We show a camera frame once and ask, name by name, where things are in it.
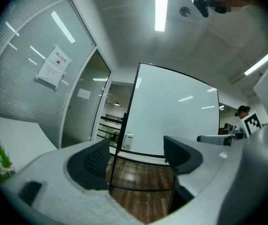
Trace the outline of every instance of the black pole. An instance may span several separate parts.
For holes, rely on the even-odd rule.
[[[121,125],[121,129],[120,129],[120,134],[119,134],[119,138],[118,138],[118,142],[117,142],[116,152],[115,152],[115,156],[114,156],[114,161],[113,161],[113,167],[112,167],[112,172],[111,172],[110,183],[109,183],[109,192],[110,193],[112,193],[113,188],[114,188],[112,186],[112,182],[113,182],[113,175],[114,175],[114,170],[115,170],[115,165],[116,165],[116,160],[117,160],[117,154],[118,154],[119,150],[121,149],[121,147],[123,145],[123,138],[124,138],[124,133],[125,133],[125,128],[126,128],[127,120],[128,120],[127,114],[124,113],[124,115],[123,115],[123,121],[122,121],[122,125]]]
[[[111,178],[110,178],[110,183],[109,183],[109,193],[112,193],[113,188],[114,188],[112,186],[112,181],[113,181],[113,175],[114,175],[114,170],[115,170],[115,165],[116,165],[116,160],[117,160],[117,154],[118,154],[118,146],[116,147],[116,152],[115,152],[114,161],[113,161],[113,167],[112,167]]]

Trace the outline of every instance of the ceiling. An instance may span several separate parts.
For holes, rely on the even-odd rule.
[[[95,2],[120,65],[164,60],[209,69],[253,95],[259,72],[248,77],[243,72],[268,53],[268,23],[258,8],[224,15],[210,10],[206,19],[191,0],[168,0],[165,32],[156,32],[155,0]],[[180,15],[183,6],[190,9],[189,17]]]
[[[132,90],[133,85],[112,84],[110,86],[106,103],[108,105],[114,105],[114,103],[118,102],[121,107],[128,107]]]

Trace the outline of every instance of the whiteboard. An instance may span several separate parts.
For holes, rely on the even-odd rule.
[[[165,135],[196,141],[199,135],[217,135],[218,129],[216,89],[175,71],[140,64],[125,129],[125,134],[134,134],[130,151],[164,155]]]

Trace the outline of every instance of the ceiling-mounted camera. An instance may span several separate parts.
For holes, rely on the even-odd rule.
[[[224,7],[224,5],[221,4],[220,1],[192,0],[192,2],[204,17],[209,17],[209,9],[208,9],[209,7],[212,8],[215,12],[220,14],[224,14],[227,12],[226,7]]]
[[[204,17],[209,16],[208,4],[205,0],[192,0],[192,2]]]

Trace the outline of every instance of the whiteboard frame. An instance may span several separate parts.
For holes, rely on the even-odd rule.
[[[155,64],[152,64],[152,63],[148,63],[148,62],[139,62],[138,64],[138,68],[137,68],[137,72],[136,72],[136,76],[135,76],[135,81],[134,81],[134,86],[133,86],[133,90],[132,90],[132,94],[130,96],[130,103],[129,103],[129,107],[128,107],[128,110],[127,110],[127,116],[129,115],[130,113],[130,108],[131,108],[131,105],[132,105],[132,101],[133,101],[133,98],[134,98],[134,93],[135,93],[135,87],[136,87],[136,83],[137,83],[137,79],[138,79],[138,75],[139,75],[139,70],[140,70],[140,65],[141,64],[145,64],[145,65],[149,65],[149,66],[154,66],[154,67],[157,67],[157,68],[162,68],[162,69],[166,69],[166,70],[169,70],[169,71],[172,71],[172,72],[176,72],[176,73],[179,73],[179,74],[182,74],[182,75],[185,75],[185,76],[188,76],[190,78],[193,78],[193,79],[196,79],[210,87],[213,87],[211,86],[210,84],[198,79],[198,78],[195,78],[191,75],[188,75],[188,74],[185,74],[185,73],[182,73],[182,72],[179,72],[179,71],[176,71],[176,70],[173,70],[173,69],[170,69],[170,68],[167,68],[167,67],[162,67],[162,66],[157,66]],[[217,99],[218,99],[218,104],[219,104],[219,96],[218,96],[218,90],[216,90],[217,92]],[[126,126],[127,126],[127,123],[128,123],[128,119],[126,119],[126,122],[124,124],[122,124],[122,127],[125,126],[125,129],[124,131],[126,130]],[[218,131],[217,131],[217,134],[219,132],[219,126],[220,126],[220,111],[218,113]],[[119,148],[119,151],[122,151],[122,152],[127,152],[127,153],[131,153],[131,154],[136,154],[136,155],[142,155],[142,156],[148,156],[148,157],[155,157],[155,158],[165,158],[164,155],[155,155],[155,154],[147,154],[147,153],[139,153],[139,152],[133,152],[133,151],[128,151],[128,150],[124,150],[122,149],[122,144],[123,144],[123,140],[124,140],[124,137],[125,137],[125,133],[123,134],[120,134],[119,136],[119,144],[120,144],[120,148]]]

